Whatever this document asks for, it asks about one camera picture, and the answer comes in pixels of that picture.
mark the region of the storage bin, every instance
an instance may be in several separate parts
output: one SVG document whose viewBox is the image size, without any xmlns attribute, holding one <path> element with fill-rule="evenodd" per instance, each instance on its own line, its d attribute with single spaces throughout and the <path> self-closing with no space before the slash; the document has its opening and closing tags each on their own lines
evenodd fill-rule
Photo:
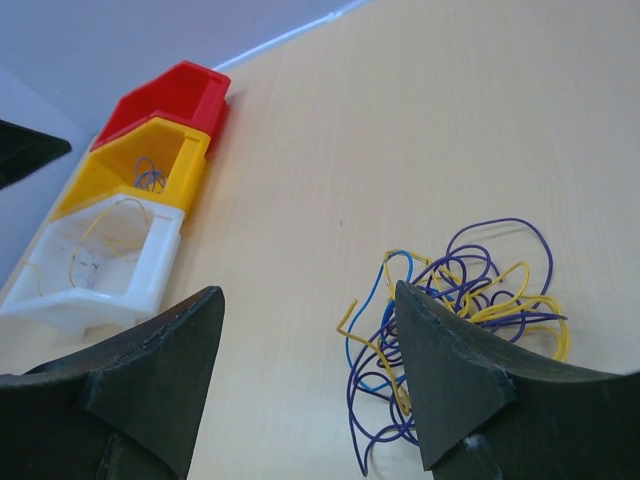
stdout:
<svg viewBox="0 0 640 480">
<path fill-rule="evenodd" d="M 89 153 L 73 185 L 60 202 L 53 219 L 86 208 L 111 195 L 124 194 L 163 203 L 187 213 L 205 165 L 209 135 L 193 128 L 155 117 L 126 135 Z M 153 191 L 134 187 L 151 159 L 161 170 L 166 185 Z"/>
<path fill-rule="evenodd" d="M 122 97 L 91 150 L 153 117 L 200 130 L 215 142 L 226 116 L 228 106 L 224 97 L 230 83 L 229 77 L 221 73 L 183 61 Z"/>
<path fill-rule="evenodd" d="M 50 223 L 2 307 L 81 335 L 153 317 L 180 243 L 184 212 L 116 195 Z"/>
</svg>

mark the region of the black object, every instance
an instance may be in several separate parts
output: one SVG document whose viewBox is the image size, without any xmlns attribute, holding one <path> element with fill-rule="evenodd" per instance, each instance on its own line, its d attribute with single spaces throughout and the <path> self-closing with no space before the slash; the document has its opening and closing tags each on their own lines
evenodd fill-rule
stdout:
<svg viewBox="0 0 640 480">
<path fill-rule="evenodd" d="M 0 120 L 0 189 L 70 151 L 66 140 Z"/>
<path fill-rule="evenodd" d="M 529 352 L 404 282 L 396 302 L 422 462 L 436 480 L 640 478 L 640 374 Z"/>
<path fill-rule="evenodd" d="M 223 316 L 222 290 L 208 287 L 93 347 L 0 376 L 0 478 L 186 478 Z"/>
</svg>

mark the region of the light wood surface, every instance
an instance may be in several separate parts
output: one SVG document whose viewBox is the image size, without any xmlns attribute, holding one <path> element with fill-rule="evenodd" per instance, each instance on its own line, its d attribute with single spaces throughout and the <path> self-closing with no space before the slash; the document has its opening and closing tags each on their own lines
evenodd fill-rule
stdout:
<svg viewBox="0 0 640 480">
<path fill-rule="evenodd" d="M 164 297 L 213 284 L 227 299 L 189 478 L 359 478 L 335 325 L 386 250 L 438 256 L 475 221 L 544 232 L 571 363 L 640 365 L 639 13 L 631 0 L 377 0 L 230 72 L 233 111 Z M 540 283 L 532 236 L 487 244 Z M 0 368 L 86 342 L 5 323 Z M 415 447 L 374 450 L 371 478 L 421 471 Z"/>
</svg>

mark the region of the red bin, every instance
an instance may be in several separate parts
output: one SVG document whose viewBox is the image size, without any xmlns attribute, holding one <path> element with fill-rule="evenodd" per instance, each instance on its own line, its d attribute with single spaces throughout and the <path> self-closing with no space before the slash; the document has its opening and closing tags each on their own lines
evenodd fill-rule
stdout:
<svg viewBox="0 0 640 480">
<path fill-rule="evenodd" d="M 123 136 L 153 117 L 206 133 L 211 137 L 211 150 L 227 113 L 224 97 L 230 84 L 226 75 L 186 60 L 180 62 L 122 97 L 91 150 Z"/>
</svg>

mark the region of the white bin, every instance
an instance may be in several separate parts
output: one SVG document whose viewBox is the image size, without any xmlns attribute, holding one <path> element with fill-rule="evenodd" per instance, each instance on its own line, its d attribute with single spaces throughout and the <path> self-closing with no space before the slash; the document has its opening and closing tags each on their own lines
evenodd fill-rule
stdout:
<svg viewBox="0 0 640 480">
<path fill-rule="evenodd" d="M 178 208 L 115 195 L 51 223 L 0 316 L 29 318 L 77 335 L 87 327 L 128 328 L 153 317 L 183 219 Z"/>
</svg>

